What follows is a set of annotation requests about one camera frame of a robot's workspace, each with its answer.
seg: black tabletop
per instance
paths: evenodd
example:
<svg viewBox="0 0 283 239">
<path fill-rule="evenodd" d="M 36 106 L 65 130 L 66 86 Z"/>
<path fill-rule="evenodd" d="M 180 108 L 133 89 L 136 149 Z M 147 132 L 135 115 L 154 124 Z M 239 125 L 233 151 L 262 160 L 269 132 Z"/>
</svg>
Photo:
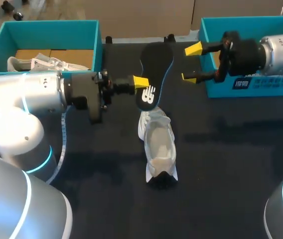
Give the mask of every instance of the black tabletop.
<svg viewBox="0 0 283 239">
<path fill-rule="evenodd" d="M 283 178 L 283 97 L 207 98 L 204 84 L 181 80 L 181 72 L 200 69 L 196 57 L 183 57 L 190 44 L 172 45 L 159 105 L 176 136 L 177 183 L 145 182 L 132 96 L 114 97 L 103 124 L 68 112 L 66 158 L 52 185 L 71 203 L 72 239 L 267 238 L 264 206 Z M 143 47 L 109 46 L 109 73 L 140 74 Z M 58 158 L 60 116 L 41 121 Z"/>
</svg>

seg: shoe laces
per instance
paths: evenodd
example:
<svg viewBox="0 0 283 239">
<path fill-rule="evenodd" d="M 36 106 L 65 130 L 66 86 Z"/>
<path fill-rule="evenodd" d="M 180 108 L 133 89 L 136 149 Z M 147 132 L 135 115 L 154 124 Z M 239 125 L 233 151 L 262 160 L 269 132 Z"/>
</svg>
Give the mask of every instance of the shoe laces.
<svg viewBox="0 0 283 239">
<path fill-rule="evenodd" d="M 66 63 L 65 61 L 61 61 L 55 57 L 51 57 L 49 62 L 54 65 L 50 67 L 50 69 L 52 70 L 63 71 L 66 67 L 68 67 L 68 63 Z"/>
<path fill-rule="evenodd" d="M 147 112 L 145 115 L 145 123 L 148 124 L 150 121 L 156 121 L 165 126 L 170 123 L 170 118 L 163 116 L 158 111 Z"/>
</svg>

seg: robotic arm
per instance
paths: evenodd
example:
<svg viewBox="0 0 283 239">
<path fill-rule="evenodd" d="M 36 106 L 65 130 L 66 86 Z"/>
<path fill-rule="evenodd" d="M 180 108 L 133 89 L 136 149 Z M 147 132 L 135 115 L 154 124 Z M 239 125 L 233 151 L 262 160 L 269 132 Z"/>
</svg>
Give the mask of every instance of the robotic arm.
<svg viewBox="0 0 283 239">
<path fill-rule="evenodd" d="M 36 116 L 62 113 L 74 106 L 86 110 L 91 123 L 98 123 L 114 94 L 133 95 L 136 89 L 147 86 L 148 80 L 135 76 L 112 81 L 107 71 L 74 74 L 69 79 L 60 72 L 0 76 L 0 155 L 47 181 L 56 160 Z"/>
<path fill-rule="evenodd" d="M 221 42 L 198 42 L 185 49 L 186 56 L 220 51 L 220 66 L 214 72 L 182 74 L 184 80 L 198 84 L 207 80 L 224 82 L 230 76 L 250 75 L 259 71 L 265 76 L 283 75 L 283 35 L 265 36 L 260 42 L 242 40 L 236 31 L 225 32 Z"/>
<path fill-rule="evenodd" d="M 237 32 L 225 32 L 221 42 L 198 42 L 186 48 L 185 52 L 186 55 L 204 55 L 219 50 L 220 67 L 217 71 L 183 74 L 183 79 L 191 79 L 196 84 L 214 80 L 218 84 L 228 73 L 239 76 L 258 71 L 264 76 L 283 75 L 283 35 L 266 36 L 257 43 L 253 39 L 241 40 Z M 283 239 L 283 181 L 266 203 L 264 226 L 269 239 Z"/>
</svg>

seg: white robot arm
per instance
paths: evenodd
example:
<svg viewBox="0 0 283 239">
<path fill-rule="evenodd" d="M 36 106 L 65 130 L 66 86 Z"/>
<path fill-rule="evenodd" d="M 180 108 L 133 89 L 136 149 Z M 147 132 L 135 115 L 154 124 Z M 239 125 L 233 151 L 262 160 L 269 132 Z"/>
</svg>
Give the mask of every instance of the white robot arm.
<svg viewBox="0 0 283 239">
<path fill-rule="evenodd" d="M 56 168 L 52 148 L 37 117 L 65 112 L 67 106 L 88 110 L 101 122 L 104 105 L 114 93 L 134 94 L 132 78 L 112 82 L 106 71 L 64 79 L 59 72 L 0 76 L 0 155 L 10 164 L 47 181 Z"/>
</svg>

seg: shoe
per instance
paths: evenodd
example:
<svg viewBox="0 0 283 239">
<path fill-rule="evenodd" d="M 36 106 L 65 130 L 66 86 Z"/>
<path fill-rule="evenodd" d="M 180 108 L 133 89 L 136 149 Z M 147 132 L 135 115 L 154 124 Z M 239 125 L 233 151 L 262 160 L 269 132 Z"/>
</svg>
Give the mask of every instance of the shoe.
<svg viewBox="0 0 283 239">
<path fill-rule="evenodd" d="M 144 141 L 147 157 L 146 182 L 161 172 L 167 172 L 178 181 L 175 136 L 170 118 L 161 108 L 141 113 L 138 136 Z"/>
<path fill-rule="evenodd" d="M 8 72 L 19 71 L 86 71 L 89 68 L 81 65 L 67 63 L 54 57 L 48 57 L 39 53 L 30 60 L 20 60 L 13 56 L 7 60 Z"/>
</svg>

